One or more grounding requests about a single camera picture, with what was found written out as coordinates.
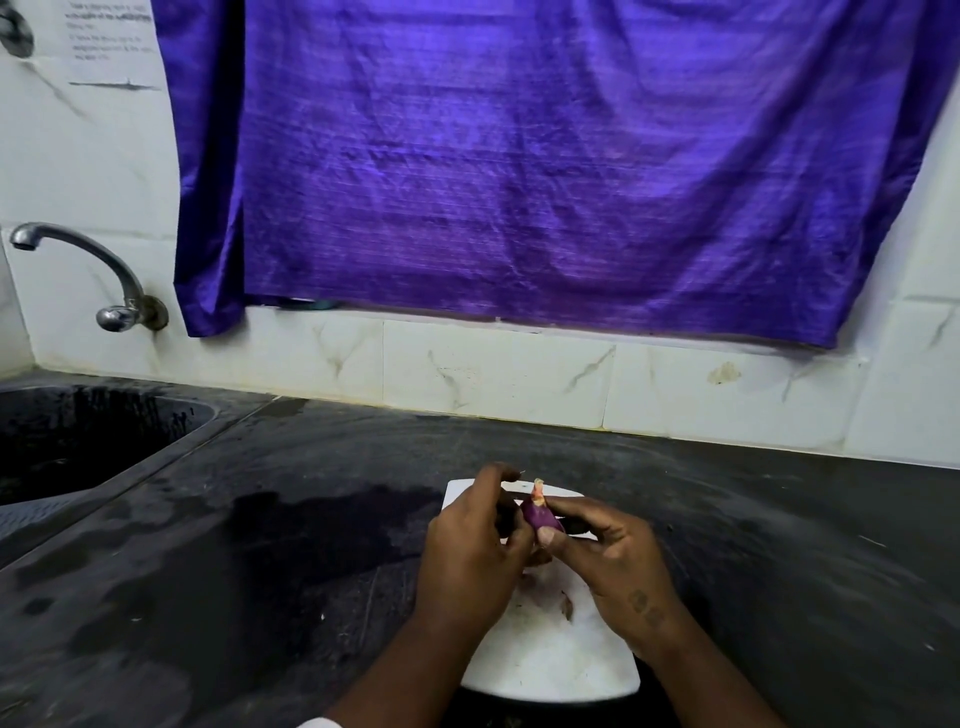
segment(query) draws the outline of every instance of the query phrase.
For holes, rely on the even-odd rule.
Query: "countertop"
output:
[[[0,570],[0,725],[318,716],[410,612],[446,482],[492,459],[650,520],[793,728],[960,725],[958,472],[237,397],[212,439]],[[445,724],[674,724],[642,677],[585,708],[463,693]]]

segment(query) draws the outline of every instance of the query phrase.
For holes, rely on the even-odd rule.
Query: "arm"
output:
[[[785,728],[680,602],[650,525],[589,498],[548,499],[599,543],[540,529],[540,544],[587,582],[601,617],[656,673],[684,728]]]
[[[343,728],[440,722],[477,645],[507,608],[534,544],[518,509],[506,545],[494,525],[500,483],[518,476],[505,465],[484,467],[430,523],[413,616],[328,718]]]

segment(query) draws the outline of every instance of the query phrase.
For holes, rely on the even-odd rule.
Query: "white cutting board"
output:
[[[443,508],[472,483],[472,478],[447,483]],[[503,487],[523,494],[533,485],[521,480]],[[581,495],[549,485],[543,486],[543,494]],[[573,602],[570,621],[561,611],[563,593]],[[587,703],[636,692],[640,676],[630,647],[601,619],[587,584],[554,559],[524,572],[507,611],[474,653],[461,685],[513,700]]]

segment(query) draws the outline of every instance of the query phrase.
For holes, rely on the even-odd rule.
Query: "white wall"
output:
[[[51,0],[35,5],[37,57],[0,58],[0,225],[41,220],[96,237],[173,314],[157,334],[101,331],[95,311],[120,300],[102,264],[57,241],[8,246],[42,367],[960,467],[956,93],[837,352],[269,308],[198,341],[171,282],[178,171],[166,94],[68,85]]]
[[[0,250],[0,376],[22,372],[33,365],[34,355],[13,290],[10,266]]]

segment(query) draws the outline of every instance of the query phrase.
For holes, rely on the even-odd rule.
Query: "sink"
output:
[[[0,538],[213,419],[212,407],[105,386],[0,392]]]

